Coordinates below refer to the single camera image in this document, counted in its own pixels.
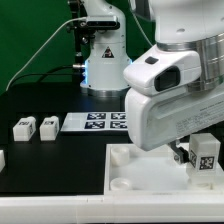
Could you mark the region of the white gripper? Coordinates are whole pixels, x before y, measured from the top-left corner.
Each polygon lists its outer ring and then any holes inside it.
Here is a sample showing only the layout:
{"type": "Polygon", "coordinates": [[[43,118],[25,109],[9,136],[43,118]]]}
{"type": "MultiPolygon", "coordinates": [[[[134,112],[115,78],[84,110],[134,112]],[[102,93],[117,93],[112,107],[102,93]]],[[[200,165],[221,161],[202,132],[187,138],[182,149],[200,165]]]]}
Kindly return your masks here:
{"type": "Polygon", "coordinates": [[[224,88],[168,98],[148,97],[130,89],[125,99],[128,134],[139,148],[149,151],[169,144],[178,164],[187,162],[187,151],[175,140],[224,120],[224,88]]]}

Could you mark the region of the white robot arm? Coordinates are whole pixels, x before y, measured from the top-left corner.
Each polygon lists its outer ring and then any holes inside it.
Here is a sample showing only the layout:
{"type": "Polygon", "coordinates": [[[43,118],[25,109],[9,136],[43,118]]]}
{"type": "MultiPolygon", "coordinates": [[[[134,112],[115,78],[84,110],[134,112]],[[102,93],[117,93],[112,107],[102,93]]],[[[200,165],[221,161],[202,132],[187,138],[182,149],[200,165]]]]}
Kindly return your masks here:
{"type": "Polygon", "coordinates": [[[126,55],[125,18],[105,0],[83,0],[95,34],[82,88],[96,96],[124,92],[128,134],[149,151],[224,120],[224,0],[129,0],[156,24],[156,43],[126,55]]]}

